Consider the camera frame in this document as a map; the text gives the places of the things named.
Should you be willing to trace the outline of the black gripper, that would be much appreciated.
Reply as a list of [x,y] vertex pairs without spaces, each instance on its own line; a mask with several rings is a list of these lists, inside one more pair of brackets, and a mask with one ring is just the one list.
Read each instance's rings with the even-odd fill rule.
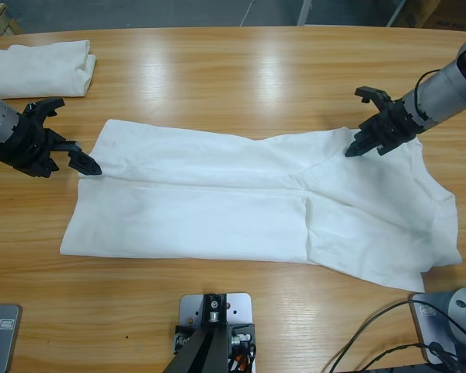
[[347,158],[361,156],[373,148],[379,155],[385,155],[417,135],[419,127],[401,99],[377,99],[374,104],[378,113],[359,126],[345,152]]
[[85,176],[100,176],[99,164],[76,141],[43,126],[54,110],[0,110],[0,162],[32,177],[50,177],[59,168],[51,152],[67,152],[68,165]]

